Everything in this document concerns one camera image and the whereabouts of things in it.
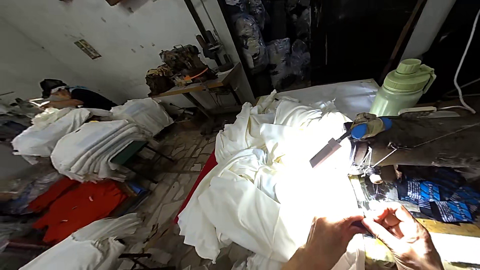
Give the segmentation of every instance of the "green water bottle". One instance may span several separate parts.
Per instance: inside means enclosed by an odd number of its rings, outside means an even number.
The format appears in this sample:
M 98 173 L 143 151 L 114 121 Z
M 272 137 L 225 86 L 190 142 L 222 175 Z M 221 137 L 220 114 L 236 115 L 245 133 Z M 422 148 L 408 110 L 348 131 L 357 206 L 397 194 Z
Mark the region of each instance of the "green water bottle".
M 377 116 L 398 115 L 401 109 L 412 108 L 425 94 L 437 76 L 433 68 L 419 59 L 405 59 L 389 72 L 377 91 L 370 113 Z

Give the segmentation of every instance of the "white wall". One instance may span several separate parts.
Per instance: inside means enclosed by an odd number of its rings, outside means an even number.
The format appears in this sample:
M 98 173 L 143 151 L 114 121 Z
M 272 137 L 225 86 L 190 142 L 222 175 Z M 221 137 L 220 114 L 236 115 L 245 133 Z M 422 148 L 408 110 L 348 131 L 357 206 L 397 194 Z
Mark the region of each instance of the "white wall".
M 15 92 L 0 97 L 6 103 L 17 97 L 40 97 L 42 89 L 38 83 L 45 78 L 82 82 L 68 66 L 1 18 L 0 33 L 0 93 Z
M 211 12 L 235 60 L 234 50 L 218 4 Z M 56 59 L 85 79 L 81 85 L 95 85 L 107 98 L 123 102 L 144 98 L 149 93 L 145 72 L 162 64 L 159 52 L 178 44 L 193 44 L 200 48 L 195 25 L 183 0 L 127 0 L 110 7 L 104 0 L 2 0 L 0 17 L 36 41 Z M 207 29 L 209 22 L 203 19 Z M 92 60 L 74 45 L 84 38 L 102 57 Z M 215 62 L 208 60 L 209 65 Z M 239 96 L 253 100 L 244 74 L 239 76 Z M 196 95 L 206 107 L 213 102 L 207 93 Z M 192 104 L 183 96 L 162 98 L 180 107 Z
M 428 0 L 405 47 L 402 60 L 417 58 L 430 49 L 455 0 Z

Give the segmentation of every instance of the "orange fabric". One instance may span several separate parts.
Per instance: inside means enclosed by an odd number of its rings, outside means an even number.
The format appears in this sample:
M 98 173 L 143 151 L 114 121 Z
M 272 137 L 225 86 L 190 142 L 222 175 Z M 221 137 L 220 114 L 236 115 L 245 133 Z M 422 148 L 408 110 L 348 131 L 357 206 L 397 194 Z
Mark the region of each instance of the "orange fabric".
M 28 209 L 36 213 L 41 212 L 47 209 L 53 201 L 63 195 L 67 190 L 79 184 L 80 182 L 65 176 L 51 185 L 44 194 L 31 201 Z
M 57 199 L 32 227 L 47 226 L 43 241 L 56 244 L 78 229 L 107 217 L 126 198 L 113 180 L 82 183 Z

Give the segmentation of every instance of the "red fabric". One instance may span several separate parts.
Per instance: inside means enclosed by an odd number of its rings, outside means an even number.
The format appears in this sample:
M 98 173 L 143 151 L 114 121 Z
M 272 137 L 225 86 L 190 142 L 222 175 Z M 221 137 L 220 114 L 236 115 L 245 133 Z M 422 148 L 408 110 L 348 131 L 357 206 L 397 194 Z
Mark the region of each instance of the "red fabric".
M 30 202 L 28 209 L 37 213 L 41 212 L 47 209 L 53 201 L 63 195 L 67 190 L 79 184 L 80 182 L 65 176 L 51 185 L 44 194 L 38 196 L 35 200 Z
M 48 226 L 43 241 L 56 244 L 78 229 L 107 217 L 126 198 L 113 180 L 82 183 L 58 198 L 32 227 Z
M 175 217 L 175 224 L 177 224 L 179 222 L 179 214 L 185 209 L 185 207 L 187 206 L 188 202 L 190 201 L 190 198 L 192 197 L 195 189 L 197 189 L 198 187 L 198 184 L 200 184 L 200 182 L 202 181 L 202 179 L 205 177 L 205 175 L 207 175 L 207 173 L 209 173 L 218 163 L 216 162 L 216 158 L 215 158 L 215 149 L 213 150 L 212 154 L 210 155 L 210 157 L 207 159 L 207 162 L 205 162 L 205 166 L 204 168 L 202 169 L 202 171 L 200 172 L 200 175 L 198 176 L 197 178 L 197 181 L 195 181 L 195 184 L 193 184 L 193 187 L 192 189 L 190 190 L 190 192 L 188 193 L 187 197 L 185 198 L 185 200 L 183 201 L 182 205 L 180 206 L 180 210 L 177 214 L 177 216 Z

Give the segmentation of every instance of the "bottle handle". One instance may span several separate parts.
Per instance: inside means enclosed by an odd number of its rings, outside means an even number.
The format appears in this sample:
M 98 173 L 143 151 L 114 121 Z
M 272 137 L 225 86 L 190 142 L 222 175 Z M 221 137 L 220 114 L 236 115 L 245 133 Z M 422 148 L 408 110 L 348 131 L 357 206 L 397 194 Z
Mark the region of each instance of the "bottle handle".
M 433 69 L 432 71 L 430 71 L 430 80 L 428 80 L 427 84 L 425 85 L 425 87 L 423 88 L 423 93 L 427 93 L 428 91 L 428 88 L 430 88 L 430 86 L 432 86 L 432 83 L 433 81 L 437 78 L 437 75 L 435 75 L 433 73 Z

